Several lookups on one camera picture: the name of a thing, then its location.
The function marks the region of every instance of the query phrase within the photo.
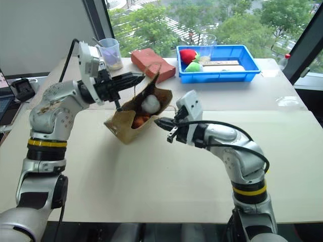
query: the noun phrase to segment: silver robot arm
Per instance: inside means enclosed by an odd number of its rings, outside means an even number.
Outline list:
[[[261,148],[242,129],[221,122],[204,122],[195,91],[177,101],[174,119],[160,118],[156,124],[173,138],[203,148],[222,160],[233,187],[233,234],[239,241],[286,241],[277,235],[272,202],[264,179],[269,163]]]
[[[111,78],[95,47],[79,42],[81,81],[50,86],[33,108],[28,153],[16,192],[17,207],[0,214],[0,241],[40,241],[50,213],[64,208],[68,178],[65,151],[75,116],[92,103],[114,101],[120,110],[119,91],[133,87],[143,74]]]

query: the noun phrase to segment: white ball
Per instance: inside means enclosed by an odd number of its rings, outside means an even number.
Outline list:
[[[141,104],[142,109],[145,112],[154,114],[160,110],[160,103],[155,95],[148,95]]]

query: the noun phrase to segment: table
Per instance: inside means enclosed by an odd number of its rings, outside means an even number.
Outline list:
[[[15,206],[27,153],[29,111],[0,147],[0,211]],[[211,153],[166,141],[152,126],[123,145],[103,125],[112,110],[78,114],[68,140],[69,191],[64,221],[227,222],[233,202],[222,162]],[[165,111],[164,116],[174,116]],[[277,222],[323,220],[323,130],[309,111],[205,111],[204,119],[246,130],[271,162],[266,176]],[[57,220],[56,209],[50,220]]]
[[[176,66],[175,58],[165,58],[171,65]],[[112,76],[125,72],[141,72],[136,65],[131,63],[130,58],[122,58],[124,67]],[[300,110],[307,110],[303,101],[298,97],[295,89],[280,71],[274,59],[255,59],[262,70],[261,74],[255,76],[251,82],[236,83],[204,83],[204,84],[182,84],[178,77],[178,70],[173,78],[170,78],[157,87],[170,89],[173,92],[171,105],[176,106],[176,101],[186,92],[195,89],[199,95],[204,110],[278,110],[277,99],[285,96],[295,96],[300,103]],[[58,82],[65,60],[62,60],[57,67],[49,74],[46,83],[41,86],[37,95],[33,99],[29,108],[33,108],[41,100],[44,90]],[[78,59],[72,58],[66,71],[65,80],[80,80]],[[136,93],[139,93],[149,82],[150,78],[145,78],[136,87]],[[124,103],[133,98],[133,89],[127,89],[120,92],[120,103]],[[114,109],[113,103],[106,103],[103,106],[91,105],[90,109]]]

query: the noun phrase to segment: paper bag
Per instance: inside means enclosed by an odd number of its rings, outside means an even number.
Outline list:
[[[129,144],[140,133],[150,127],[158,115],[163,112],[170,104],[173,95],[171,90],[160,89],[155,86],[159,73],[152,79],[147,87],[136,95],[132,100],[122,106],[122,111],[116,111],[112,118],[109,118],[104,124],[107,128],[121,140],[124,144]],[[160,103],[160,110],[152,115],[143,125],[133,129],[131,128],[136,114],[140,114],[142,101],[150,94],[157,97]]]

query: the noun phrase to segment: laptop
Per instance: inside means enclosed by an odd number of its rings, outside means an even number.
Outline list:
[[[15,100],[15,96],[0,69],[0,120],[13,100]]]

